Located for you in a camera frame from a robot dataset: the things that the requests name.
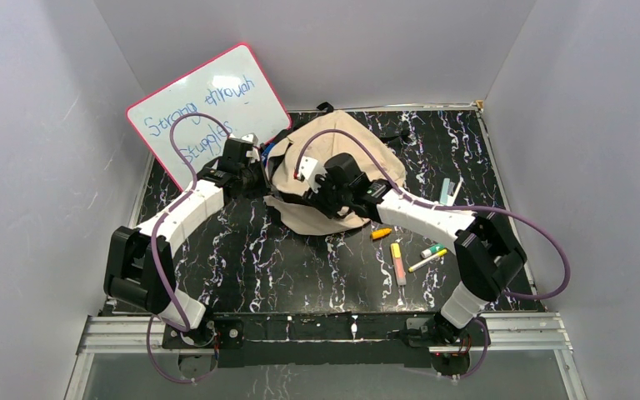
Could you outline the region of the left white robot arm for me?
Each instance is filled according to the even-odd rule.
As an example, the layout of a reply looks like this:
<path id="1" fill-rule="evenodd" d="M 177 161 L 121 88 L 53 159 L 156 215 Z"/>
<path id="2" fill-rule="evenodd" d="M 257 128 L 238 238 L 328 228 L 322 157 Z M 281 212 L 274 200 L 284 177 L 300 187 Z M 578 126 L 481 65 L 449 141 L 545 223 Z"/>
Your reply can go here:
<path id="1" fill-rule="evenodd" d="M 222 155 L 209 162 L 172 203 L 136 227 L 121 226 L 111 237 L 104 292 L 182 331 L 196 347 L 215 337 L 205 305 L 178 285 L 173 258 L 209 218 L 236 198 L 262 196 L 267 183 L 258 139 L 230 137 Z"/>

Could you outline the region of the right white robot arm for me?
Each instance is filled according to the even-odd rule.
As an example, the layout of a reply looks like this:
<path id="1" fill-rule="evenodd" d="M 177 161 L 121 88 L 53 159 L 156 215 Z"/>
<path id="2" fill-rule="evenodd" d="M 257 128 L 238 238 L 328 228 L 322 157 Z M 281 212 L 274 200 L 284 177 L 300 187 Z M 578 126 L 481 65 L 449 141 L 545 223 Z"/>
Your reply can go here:
<path id="1" fill-rule="evenodd" d="M 295 177 L 309 186 L 304 200 L 328 217 L 351 211 L 422 235 L 455 255 L 460 281 L 434 317 L 437 337 L 447 345 L 468 335 L 468 324 L 528 260 L 503 210 L 430 202 L 403 191 L 386 172 L 370 179 L 349 153 L 326 162 L 301 157 Z"/>

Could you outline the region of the beige backpack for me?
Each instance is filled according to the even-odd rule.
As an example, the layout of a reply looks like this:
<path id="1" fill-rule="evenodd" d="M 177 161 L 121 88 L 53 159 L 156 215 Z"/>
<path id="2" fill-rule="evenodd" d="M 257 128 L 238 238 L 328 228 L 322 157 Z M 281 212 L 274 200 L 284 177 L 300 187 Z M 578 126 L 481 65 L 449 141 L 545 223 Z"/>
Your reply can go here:
<path id="1" fill-rule="evenodd" d="M 362 228 L 370 219 L 359 199 L 372 182 L 402 185 L 407 179 L 388 143 L 344 111 L 281 132 L 262 155 L 272 185 L 264 201 L 296 234 Z"/>

